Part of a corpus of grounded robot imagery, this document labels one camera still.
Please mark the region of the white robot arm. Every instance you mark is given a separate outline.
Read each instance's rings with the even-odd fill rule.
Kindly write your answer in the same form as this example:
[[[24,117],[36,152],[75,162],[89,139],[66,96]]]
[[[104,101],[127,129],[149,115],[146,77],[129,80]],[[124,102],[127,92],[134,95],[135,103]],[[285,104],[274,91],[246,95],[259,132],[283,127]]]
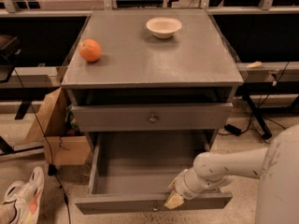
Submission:
[[[205,190],[229,185],[233,176],[259,181],[255,224],[299,224],[299,125],[281,132],[269,147],[197,155],[168,186],[164,206],[176,209]]]

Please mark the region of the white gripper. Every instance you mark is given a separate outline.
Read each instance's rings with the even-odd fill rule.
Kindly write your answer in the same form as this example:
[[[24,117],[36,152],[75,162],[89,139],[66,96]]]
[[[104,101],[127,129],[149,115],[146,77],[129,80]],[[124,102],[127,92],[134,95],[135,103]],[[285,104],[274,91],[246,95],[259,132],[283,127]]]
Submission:
[[[193,168],[185,169],[176,176],[167,189],[172,191],[165,201],[164,206],[170,210],[180,207],[185,200],[197,197],[204,190],[213,189],[210,182],[199,177]]]

